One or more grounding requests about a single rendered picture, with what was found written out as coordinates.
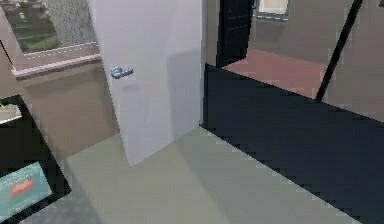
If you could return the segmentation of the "white room door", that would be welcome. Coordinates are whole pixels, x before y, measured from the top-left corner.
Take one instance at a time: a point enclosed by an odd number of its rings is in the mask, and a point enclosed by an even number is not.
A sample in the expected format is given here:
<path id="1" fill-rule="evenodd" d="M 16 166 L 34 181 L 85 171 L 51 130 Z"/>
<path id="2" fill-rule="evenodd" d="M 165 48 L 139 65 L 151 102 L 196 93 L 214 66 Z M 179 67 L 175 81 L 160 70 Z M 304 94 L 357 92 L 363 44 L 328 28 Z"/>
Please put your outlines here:
<path id="1" fill-rule="evenodd" d="M 134 166 L 200 123 L 203 0 L 89 0 L 89 8 Z M 115 66 L 133 73 L 114 79 Z"/>

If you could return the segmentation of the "black room door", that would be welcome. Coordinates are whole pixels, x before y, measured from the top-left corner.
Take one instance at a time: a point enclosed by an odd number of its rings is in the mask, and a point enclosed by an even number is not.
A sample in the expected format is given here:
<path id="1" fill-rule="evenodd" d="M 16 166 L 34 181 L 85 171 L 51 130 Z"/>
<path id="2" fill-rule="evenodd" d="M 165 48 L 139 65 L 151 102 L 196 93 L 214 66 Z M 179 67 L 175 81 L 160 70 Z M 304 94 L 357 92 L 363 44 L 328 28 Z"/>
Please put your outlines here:
<path id="1" fill-rule="evenodd" d="M 246 57 L 254 0 L 220 0 L 216 66 Z"/>

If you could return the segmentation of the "small white framed window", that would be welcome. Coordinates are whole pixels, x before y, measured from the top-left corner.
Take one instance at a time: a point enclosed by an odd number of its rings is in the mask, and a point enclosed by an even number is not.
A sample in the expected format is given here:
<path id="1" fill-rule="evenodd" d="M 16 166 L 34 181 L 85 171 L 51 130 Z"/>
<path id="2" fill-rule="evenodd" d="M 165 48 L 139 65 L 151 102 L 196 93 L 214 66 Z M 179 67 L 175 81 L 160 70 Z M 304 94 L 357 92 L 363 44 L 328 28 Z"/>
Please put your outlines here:
<path id="1" fill-rule="evenodd" d="M 290 0 L 255 0 L 253 16 L 263 20 L 287 21 Z"/>

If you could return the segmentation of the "black shelf unit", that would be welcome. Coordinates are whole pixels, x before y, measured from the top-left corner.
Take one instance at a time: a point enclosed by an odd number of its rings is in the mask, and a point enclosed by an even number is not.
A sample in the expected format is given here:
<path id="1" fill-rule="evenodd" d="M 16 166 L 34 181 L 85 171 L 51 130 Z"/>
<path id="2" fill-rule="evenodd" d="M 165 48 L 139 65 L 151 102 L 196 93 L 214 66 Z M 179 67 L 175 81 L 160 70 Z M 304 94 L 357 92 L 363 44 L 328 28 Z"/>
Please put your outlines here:
<path id="1" fill-rule="evenodd" d="M 0 224 L 18 224 L 71 192 L 23 98 L 17 94 L 0 99 L 0 178 L 35 162 L 40 163 L 53 194 Z"/>

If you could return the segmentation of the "teal book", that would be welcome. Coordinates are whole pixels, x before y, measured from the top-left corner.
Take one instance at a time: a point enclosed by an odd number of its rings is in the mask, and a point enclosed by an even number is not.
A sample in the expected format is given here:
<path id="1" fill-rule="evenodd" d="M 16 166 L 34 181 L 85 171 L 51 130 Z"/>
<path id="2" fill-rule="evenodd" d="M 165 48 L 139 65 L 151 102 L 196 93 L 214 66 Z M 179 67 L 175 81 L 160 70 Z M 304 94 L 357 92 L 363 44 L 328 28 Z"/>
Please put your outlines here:
<path id="1" fill-rule="evenodd" d="M 52 195 L 39 162 L 0 178 L 0 223 Z"/>

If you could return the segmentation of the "window with pale frame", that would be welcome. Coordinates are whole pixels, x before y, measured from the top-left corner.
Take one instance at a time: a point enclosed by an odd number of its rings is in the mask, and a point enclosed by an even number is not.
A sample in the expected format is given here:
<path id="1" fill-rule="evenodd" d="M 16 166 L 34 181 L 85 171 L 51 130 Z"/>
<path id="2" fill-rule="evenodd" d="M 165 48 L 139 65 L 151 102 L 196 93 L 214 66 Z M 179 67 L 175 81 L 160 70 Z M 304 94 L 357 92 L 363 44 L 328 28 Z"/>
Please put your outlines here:
<path id="1" fill-rule="evenodd" d="M 100 59 L 89 0 L 0 0 L 0 42 L 18 79 Z"/>

